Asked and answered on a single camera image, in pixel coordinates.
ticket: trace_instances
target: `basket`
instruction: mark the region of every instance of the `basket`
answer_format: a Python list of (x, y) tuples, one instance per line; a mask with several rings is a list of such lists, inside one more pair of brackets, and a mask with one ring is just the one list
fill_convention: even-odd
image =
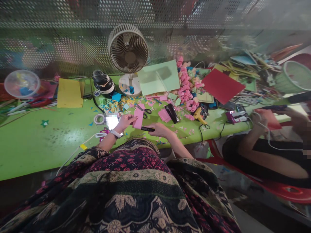
[(311, 91), (311, 70), (298, 62), (287, 61), (275, 83), (274, 88), (285, 94)]

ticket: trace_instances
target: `phone screen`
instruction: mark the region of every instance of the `phone screen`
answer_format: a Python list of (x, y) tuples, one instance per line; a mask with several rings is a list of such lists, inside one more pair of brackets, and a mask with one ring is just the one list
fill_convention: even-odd
[(107, 121), (109, 130), (114, 129), (119, 123), (119, 118), (118, 118), (117, 113), (107, 113), (106, 121)]

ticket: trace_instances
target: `plastic container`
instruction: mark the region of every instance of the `plastic container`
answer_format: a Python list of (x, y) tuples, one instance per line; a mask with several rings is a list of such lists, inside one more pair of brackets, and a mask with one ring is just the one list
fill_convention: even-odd
[(275, 89), (286, 94), (311, 91), (311, 70), (298, 62), (287, 61), (275, 83)]
[(38, 97), (47, 92), (47, 89), (41, 85), (39, 77), (28, 70), (16, 70), (10, 73), (5, 81), (6, 91), (19, 99), (27, 97)]

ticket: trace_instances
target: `hand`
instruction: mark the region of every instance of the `hand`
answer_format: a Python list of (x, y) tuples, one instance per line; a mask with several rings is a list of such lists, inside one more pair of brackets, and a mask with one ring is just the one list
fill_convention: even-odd
[(294, 119), (307, 119), (305, 115), (289, 107), (287, 107), (283, 111), (272, 110), (272, 112), (276, 114), (285, 114), (289, 116), (290, 118), (294, 118)]
[(122, 133), (124, 132), (124, 130), (126, 130), (126, 128), (135, 120), (137, 120), (137, 116), (134, 116), (132, 114), (126, 114), (121, 116), (119, 123), (117, 124), (117, 126), (114, 128), (115, 131), (117, 131), (118, 133)]
[(264, 126), (267, 127), (268, 120), (263, 115), (260, 115), (260, 116), (261, 116), (261, 118), (259, 117), (258, 114), (253, 113), (253, 115), (252, 115), (252, 121), (253, 121), (252, 131), (262, 135), (266, 130), (266, 128)]
[(174, 135), (173, 131), (169, 130), (165, 125), (161, 123), (154, 123), (145, 127), (155, 129), (154, 132), (148, 132), (151, 136), (158, 136), (167, 139), (171, 135)]

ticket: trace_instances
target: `chair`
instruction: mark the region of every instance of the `chair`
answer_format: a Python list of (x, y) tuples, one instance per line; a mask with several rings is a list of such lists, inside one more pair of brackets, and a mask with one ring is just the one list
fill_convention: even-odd
[(277, 197), (283, 198), (287, 201), (291, 201), (294, 203), (301, 203), (301, 204), (311, 204), (311, 189), (293, 187), (287, 184), (282, 184), (282, 183), (278, 183), (278, 182), (274, 182), (270, 180), (260, 179), (261, 181), (258, 181), (257, 179), (254, 179), (252, 176), (247, 175), (240, 169), (230, 165), (223, 158), (221, 158), (221, 155), (217, 149), (217, 146), (214, 140), (207, 140), (207, 141), (210, 146), (211, 153), (214, 157), (210, 157), (208, 159), (197, 158), (196, 160), (201, 161), (201, 162), (224, 165), (224, 166), (231, 168), (232, 170), (236, 170), (242, 173), (243, 175), (245, 175), (246, 177), (248, 177), (249, 179), (251, 179), (254, 183), (260, 185), (264, 189), (273, 193)]

